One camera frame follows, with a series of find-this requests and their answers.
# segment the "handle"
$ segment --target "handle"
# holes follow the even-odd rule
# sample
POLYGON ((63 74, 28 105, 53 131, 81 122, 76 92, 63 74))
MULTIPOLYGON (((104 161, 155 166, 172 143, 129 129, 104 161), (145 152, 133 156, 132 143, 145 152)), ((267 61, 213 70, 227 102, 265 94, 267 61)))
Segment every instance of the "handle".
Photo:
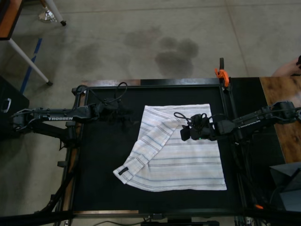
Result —
POLYGON ((1 111, 2 111, 3 113, 7 113, 7 112, 9 111, 10 104, 11 104, 11 99, 10 99, 10 98, 4 99, 3 102, 2 102, 2 106, 1 106, 1 111), (8 106, 7 106, 6 109, 3 109, 3 106, 4 106, 5 101, 8 101, 8 106))

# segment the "floor stain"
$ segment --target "floor stain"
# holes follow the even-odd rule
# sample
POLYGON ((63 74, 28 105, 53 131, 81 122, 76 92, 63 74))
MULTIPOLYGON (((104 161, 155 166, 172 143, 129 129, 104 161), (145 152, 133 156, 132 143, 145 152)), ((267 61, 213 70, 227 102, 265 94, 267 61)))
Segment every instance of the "floor stain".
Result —
POLYGON ((155 57, 159 71, 166 78, 188 78, 193 73, 192 58, 198 55, 198 45, 190 39, 177 43, 176 39, 163 38, 160 46, 169 51, 155 57))
POLYGON ((151 27, 148 30, 137 30, 130 32, 124 39, 124 44, 134 48, 145 48, 152 45, 160 36, 160 27, 151 27))
POLYGON ((94 70, 99 70, 102 64, 98 55, 99 48, 100 45, 98 43, 91 43, 77 50, 75 54, 75 67, 80 73, 90 73, 94 70))
POLYGON ((128 78, 131 78, 131 72, 129 69, 130 63, 131 63, 131 57, 129 54, 121 54, 115 57, 116 63, 121 68, 122 72, 127 75, 128 78))
POLYGON ((162 49, 175 49, 178 45, 178 41, 175 38, 164 37, 159 42, 162 49))

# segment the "towel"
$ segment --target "towel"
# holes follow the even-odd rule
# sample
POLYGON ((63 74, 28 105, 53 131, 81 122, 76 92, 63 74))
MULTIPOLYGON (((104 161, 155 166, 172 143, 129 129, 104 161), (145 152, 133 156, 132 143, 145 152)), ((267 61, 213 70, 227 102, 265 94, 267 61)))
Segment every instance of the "towel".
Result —
POLYGON ((210 105, 145 106, 138 140, 113 173, 124 184, 151 192, 227 190, 217 141, 181 140, 186 117, 211 116, 210 105))

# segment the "orange part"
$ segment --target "orange part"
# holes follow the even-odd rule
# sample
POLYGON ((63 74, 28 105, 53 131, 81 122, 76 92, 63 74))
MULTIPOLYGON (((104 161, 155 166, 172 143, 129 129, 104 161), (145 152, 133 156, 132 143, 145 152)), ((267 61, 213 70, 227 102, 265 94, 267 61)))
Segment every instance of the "orange part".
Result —
POLYGON ((228 73, 225 70, 223 70, 223 69, 220 69, 218 71, 217 68, 215 68, 214 71, 215 71, 216 76, 219 79, 224 79, 225 80, 225 87, 228 87, 229 86, 229 76, 228 76, 228 73))
POLYGON ((261 205, 256 204, 255 205, 256 208, 263 210, 263 207, 261 205))

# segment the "table leg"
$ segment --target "table leg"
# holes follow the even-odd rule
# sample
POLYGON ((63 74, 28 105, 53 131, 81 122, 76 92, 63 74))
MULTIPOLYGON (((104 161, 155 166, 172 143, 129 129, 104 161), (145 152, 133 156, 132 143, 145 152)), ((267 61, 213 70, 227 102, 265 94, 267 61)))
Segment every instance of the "table leg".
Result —
POLYGON ((55 3, 53 0, 45 0, 48 6, 50 7, 52 13, 55 15, 57 21, 59 21, 63 26, 66 26, 66 21, 63 20, 63 17, 61 16, 60 12, 58 11, 55 3))
POLYGON ((36 73, 46 82, 47 85, 52 86, 52 82, 39 70, 39 68, 31 61, 31 59, 21 50, 21 48, 12 40, 8 40, 10 45, 14 48, 15 51, 20 54, 20 56, 32 67, 36 73))

